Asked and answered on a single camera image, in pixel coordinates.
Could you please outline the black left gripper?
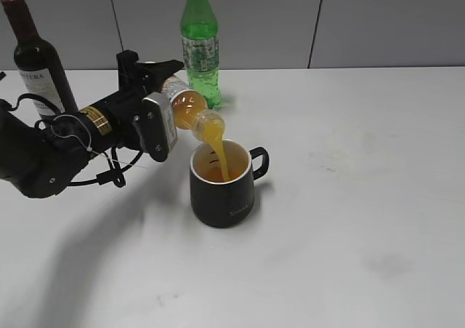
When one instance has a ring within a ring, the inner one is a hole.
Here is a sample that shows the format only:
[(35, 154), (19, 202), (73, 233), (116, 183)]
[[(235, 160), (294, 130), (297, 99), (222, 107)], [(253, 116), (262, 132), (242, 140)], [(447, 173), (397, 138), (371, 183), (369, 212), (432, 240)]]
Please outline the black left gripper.
[(138, 63), (136, 52), (125, 50), (116, 55), (118, 63), (118, 90), (79, 111), (79, 116), (92, 136), (94, 150), (113, 146), (140, 150), (140, 135), (134, 118), (142, 112), (146, 88), (161, 88), (164, 82), (184, 68), (178, 60)]

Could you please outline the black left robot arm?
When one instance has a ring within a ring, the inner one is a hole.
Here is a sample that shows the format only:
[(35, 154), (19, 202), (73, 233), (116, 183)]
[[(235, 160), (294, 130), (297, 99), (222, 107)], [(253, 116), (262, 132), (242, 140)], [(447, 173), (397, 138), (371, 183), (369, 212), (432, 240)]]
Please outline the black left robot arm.
[(45, 128), (13, 116), (16, 107), (1, 101), (1, 179), (24, 196), (44, 199), (67, 187), (113, 183), (125, 186), (124, 173), (143, 154), (164, 162), (177, 142), (170, 99), (164, 82), (184, 64), (139, 61), (131, 50), (120, 52), (118, 91), (77, 112), (60, 113), (51, 102), (26, 93), (53, 115)]

